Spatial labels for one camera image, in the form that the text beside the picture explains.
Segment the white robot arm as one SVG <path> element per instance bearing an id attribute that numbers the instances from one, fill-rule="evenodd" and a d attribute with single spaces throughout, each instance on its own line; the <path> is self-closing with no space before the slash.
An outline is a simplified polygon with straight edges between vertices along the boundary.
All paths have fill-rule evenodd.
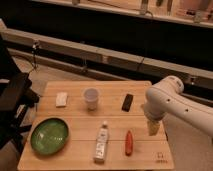
<path id="1" fill-rule="evenodd" d="M 183 90 L 176 76 L 167 76 L 147 89 L 143 110 L 150 136 L 158 133 L 159 122 L 169 113 L 213 138 L 213 108 L 183 97 Z"/>

